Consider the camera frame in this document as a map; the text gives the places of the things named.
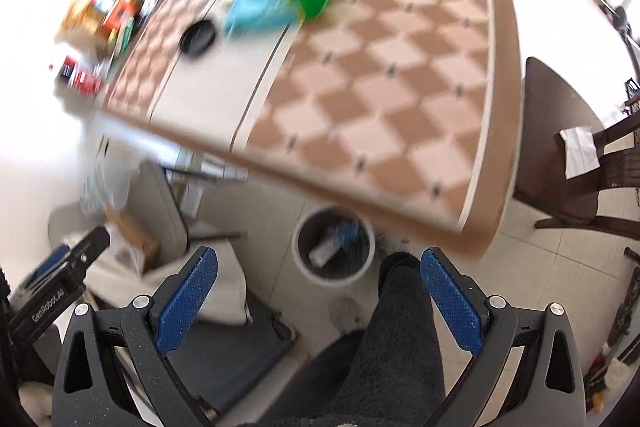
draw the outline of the floor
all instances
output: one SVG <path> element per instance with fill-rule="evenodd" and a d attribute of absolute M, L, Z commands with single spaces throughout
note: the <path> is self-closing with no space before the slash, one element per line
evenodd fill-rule
<path fill-rule="evenodd" d="M 47 217 L 57 205 L 79 196 L 82 179 L 92 165 L 103 134 L 133 140 L 167 161 L 175 158 L 178 150 L 174 144 L 133 132 L 95 114 L 81 100 L 57 96 L 47 66 L 50 36 L 62 18 L 66 1 L 0 0 L 0 20 L 4 27 L 11 28 L 0 34 L 0 128 L 4 130 L 0 134 L 0 190 L 4 203 L 0 210 L 0 264 L 14 285 L 46 256 Z M 518 18 L 542 21 L 539 27 L 548 37 L 536 39 L 533 34 L 521 33 L 522 46 L 530 54 L 552 54 L 553 67 L 567 68 L 568 80 L 594 106 L 599 117 L 614 118 L 624 96 L 622 81 L 629 76 L 627 63 L 613 45 L 614 40 L 607 37 L 613 51 L 587 54 L 591 66 L 583 62 L 581 70 L 588 70 L 588 82 L 580 83 L 580 74 L 571 70 L 575 63 L 572 57 L 583 52 L 584 46 L 592 50 L 593 39 L 585 36 L 586 32 L 568 35 L 564 30 L 571 24 L 575 28 L 582 8 L 591 8 L 574 1 L 563 1 L 572 9 L 560 20 L 549 15 L 540 3 L 516 1 Z M 24 23 L 26 12 L 30 20 L 38 21 L 38 31 Z M 604 21 L 601 27 L 603 32 L 610 29 Z M 559 54 L 559 43 L 569 41 L 575 44 L 571 53 Z M 630 137 L 614 144 L 619 148 L 630 146 Z M 251 176 L 247 184 L 224 183 L 212 191 L 203 199 L 200 217 L 220 227 L 231 222 L 243 224 L 249 233 L 234 247 L 249 288 L 280 309 L 302 332 L 301 347 L 317 353 L 337 336 L 326 303 L 343 292 L 307 282 L 293 262 L 289 245 L 300 217 L 322 202 L 256 176 Z M 600 213 L 640 220 L 635 192 L 608 190 L 601 196 Z M 533 223 L 540 217 L 536 211 L 511 201 L 500 232 L 482 261 L 453 261 L 462 273 L 474 277 L 485 293 L 503 295 L 513 305 L 543 308 L 551 301 L 562 303 L 574 328 L 580 363 L 586 368 L 603 343 L 626 291 L 633 265 L 622 251 L 626 246 L 640 251 L 640 245 L 596 232 L 534 230 Z M 416 255 L 424 246 L 427 245 L 410 244 Z M 369 315 L 376 302 L 376 272 L 377 261 L 363 279 L 348 288 Z M 450 389 L 468 355 L 457 348 L 442 318 L 436 315 Z M 498 397 L 504 395 L 513 378 L 516 359 L 517 353 L 508 362 L 483 419 L 497 412 Z"/>

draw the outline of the pants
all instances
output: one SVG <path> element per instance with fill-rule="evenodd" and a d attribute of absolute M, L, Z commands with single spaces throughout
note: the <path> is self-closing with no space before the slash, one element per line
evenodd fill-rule
<path fill-rule="evenodd" d="M 419 261 L 402 252 L 387 257 L 378 293 L 367 329 L 343 336 L 313 359 L 260 424 L 327 416 L 424 425 L 445 393 Z"/>

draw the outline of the plastic container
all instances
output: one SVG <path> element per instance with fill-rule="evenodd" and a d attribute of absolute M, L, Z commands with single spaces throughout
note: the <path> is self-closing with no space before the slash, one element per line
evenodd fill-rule
<path fill-rule="evenodd" d="M 342 248 L 323 267 L 314 267 L 309 253 L 328 235 L 331 227 L 352 221 L 361 227 L 360 240 Z M 323 206 L 298 222 L 291 238 L 291 251 L 296 266 L 307 279 L 321 286 L 342 287 L 360 279 L 369 269 L 376 251 L 376 238 L 367 219 L 341 206 Z"/>

